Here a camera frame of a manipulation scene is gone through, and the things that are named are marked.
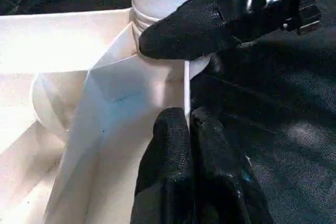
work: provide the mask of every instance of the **black fabric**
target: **black fabric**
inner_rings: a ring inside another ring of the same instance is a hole
[[[164,110],[139,167],[131,223],[273,223],[248,159],[222,124],[182,109]]]
[[[139,50],[154,59],[194,60],[234,48],[279,29],[288,17],[295,20],[297,15],[307,15],[310,4],[301,14],[292,12],[296,1],[188,0],[141,34]],[[314,15],[319,15],[319,11],[305,19],[311,20]],[[294,22],[290,30],[300,26],[300,22]]]
[[[334,37],[271,35],[219,53],[225,68],[191,82],[193,109],[211,111],[250,158],[275,223],[336,220]]]

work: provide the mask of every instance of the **gloved hand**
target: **gloved hand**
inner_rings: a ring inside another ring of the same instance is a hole
[[[291,0],[188,0],[146,29],[139,49],[156,59],[194,60],[278,29]]]
[[[131,223],[272,223],[246,157],[221,123],[195,110],[164,110],[139,167]]]

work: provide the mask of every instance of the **white container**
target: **white container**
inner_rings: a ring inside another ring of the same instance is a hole
[[[87,71],[36,74],[30,102],[36,119],[63,142],[69,136]]]
[[[88,73],[44,223],[129,222],[154,121],[184,105],[184,62],[139,56],[132,25]]]
[[[44,85],[48,92],[42,95],[49,95],[48,102],[55,94],[50,91],[56,90],[65,105],[61,115],[71,118],[88,69],[130,23],[131,16],[131,9],[123,9],[0,17],[2,224],[42,222],[64,153],[61,140],[65,139],[60,139],[47,120],[52,110],[44,107],[48,103],[36,102],[39,96],[33,97],[36,89],[32,87],[40,81],[48,84]]]
[[[32,84],[19,84],[25,91],[31,86],[21,99],[31,102],[37,121],[0,153],[0,205],[6,206],[0,222],[129,222],[139,162],[157,115],[172,106],[184,107],[187,119],[190,112],[190,63],[145,58],[136,43],[142,28],[184,1],[0,17],[0,73],[9,89],[17,87],[12,74],[38,73]],[[193,75],[207,60],[196,63]],[[13,106],[7,100],[0,96],[6,110]]]

